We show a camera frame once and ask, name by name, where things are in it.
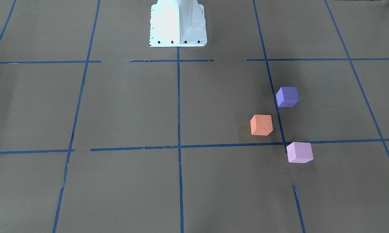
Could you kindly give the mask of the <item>purple foam cube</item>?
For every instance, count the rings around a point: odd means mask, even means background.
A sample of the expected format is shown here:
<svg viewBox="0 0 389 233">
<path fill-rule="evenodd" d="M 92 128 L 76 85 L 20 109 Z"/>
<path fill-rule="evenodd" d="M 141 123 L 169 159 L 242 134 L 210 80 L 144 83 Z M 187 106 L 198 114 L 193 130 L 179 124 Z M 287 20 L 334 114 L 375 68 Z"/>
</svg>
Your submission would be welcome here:
<svg viewBox="0 0 389 233">
<path fill-rule="evenodd" d="M 299 101 L 297 87 L 280 87 L 275 96 L 278 107 L 294 107 Z"/>
</svg>

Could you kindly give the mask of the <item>orange foam cube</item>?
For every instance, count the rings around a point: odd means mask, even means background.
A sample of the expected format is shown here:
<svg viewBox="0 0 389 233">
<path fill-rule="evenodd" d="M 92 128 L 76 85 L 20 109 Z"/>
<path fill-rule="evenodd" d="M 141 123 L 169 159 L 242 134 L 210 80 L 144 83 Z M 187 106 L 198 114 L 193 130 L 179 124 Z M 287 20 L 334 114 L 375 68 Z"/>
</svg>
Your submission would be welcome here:
<svg viewBox="0 0 389 233">
<path fill-rule="evenodd" d="M 250 120 L 251 134 L 268 136 L 273 131 L 271 115 L 254 115 Z"/>
</svg>

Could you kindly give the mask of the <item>pink foam cube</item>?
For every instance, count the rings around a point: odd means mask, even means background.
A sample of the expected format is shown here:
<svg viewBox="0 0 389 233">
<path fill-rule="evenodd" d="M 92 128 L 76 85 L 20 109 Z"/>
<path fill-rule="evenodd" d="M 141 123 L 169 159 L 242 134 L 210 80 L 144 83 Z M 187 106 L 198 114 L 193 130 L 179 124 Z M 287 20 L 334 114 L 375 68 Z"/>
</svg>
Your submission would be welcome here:
<svg viewBox="0 0 389 233">
<path fill-rule="evenodd" d="M 289 163 L 307 163 L 314 159 L 311 143 L 292 142 L 286 149 Z"/>
</svg>

